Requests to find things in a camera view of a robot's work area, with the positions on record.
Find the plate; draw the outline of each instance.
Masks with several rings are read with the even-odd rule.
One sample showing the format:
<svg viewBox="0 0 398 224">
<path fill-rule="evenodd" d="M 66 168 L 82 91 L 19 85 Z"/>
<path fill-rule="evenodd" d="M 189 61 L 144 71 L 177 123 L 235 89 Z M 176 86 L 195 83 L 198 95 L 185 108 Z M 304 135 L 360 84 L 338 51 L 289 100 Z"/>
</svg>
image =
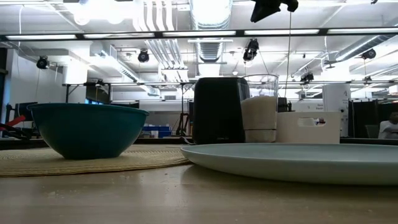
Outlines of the plate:
<svg viewBox="0 0 398 224">
<path fill-rule="evenodd" d="M 230 174 L 319 184 L 398 185 L 398 147 L 212 144 L 182 147 L 191 162 Z"/>
</svg>

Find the white powder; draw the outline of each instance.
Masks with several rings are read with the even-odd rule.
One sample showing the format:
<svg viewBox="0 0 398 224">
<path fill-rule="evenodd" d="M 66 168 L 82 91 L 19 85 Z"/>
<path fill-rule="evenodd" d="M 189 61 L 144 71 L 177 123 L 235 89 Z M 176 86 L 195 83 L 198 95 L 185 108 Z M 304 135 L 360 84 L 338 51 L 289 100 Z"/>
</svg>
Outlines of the white powder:
<svg viewBox="0 0 398 224">
<path fill-rule="evenodd" d="M 246 142 L 274 142 L 277 97 L 257 96 L 241 102 Z"/>
</svg>

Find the placemat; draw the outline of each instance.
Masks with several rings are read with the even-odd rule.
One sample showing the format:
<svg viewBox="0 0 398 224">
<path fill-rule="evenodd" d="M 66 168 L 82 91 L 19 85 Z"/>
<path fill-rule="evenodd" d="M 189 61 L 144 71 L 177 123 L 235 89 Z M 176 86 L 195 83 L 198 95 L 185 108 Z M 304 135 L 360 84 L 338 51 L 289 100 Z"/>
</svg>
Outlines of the placemat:
<svg viewBox="0 0 398 224">
<path fill-rule="evenodd" d="M 0 177 L 152 169 L 189 163 L 179 145 L 132 145 L 111 159 L 66 160 L 50 148 L 0 151 Z"/>
</svg>

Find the bowl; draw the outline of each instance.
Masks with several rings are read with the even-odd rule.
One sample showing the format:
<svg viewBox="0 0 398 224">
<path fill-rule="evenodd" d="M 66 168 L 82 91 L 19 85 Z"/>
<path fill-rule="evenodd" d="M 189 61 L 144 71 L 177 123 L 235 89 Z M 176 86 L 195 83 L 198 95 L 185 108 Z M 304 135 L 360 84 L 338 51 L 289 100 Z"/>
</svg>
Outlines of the bowl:
<svg viewBox="0 0 398 224">
<path fill-rule="evenodd" d="M 66 159 L 118 157 L 141 133 L 148 112 L 112 105 L 29 105 L 43 140 Z"/>
</svg>

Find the table surface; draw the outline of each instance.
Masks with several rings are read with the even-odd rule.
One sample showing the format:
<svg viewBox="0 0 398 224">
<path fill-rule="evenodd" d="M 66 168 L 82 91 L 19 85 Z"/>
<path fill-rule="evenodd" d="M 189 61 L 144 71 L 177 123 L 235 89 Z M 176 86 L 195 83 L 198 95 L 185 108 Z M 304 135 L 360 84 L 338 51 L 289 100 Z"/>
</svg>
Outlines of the table surface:
<svg viewBox="0 0 398 224">
<path fill-rule="evenodd" d="M 398 223 L 398 187 L 252 179 L 195 165 L 0 179 L 0 223 Z"/>
</svg>

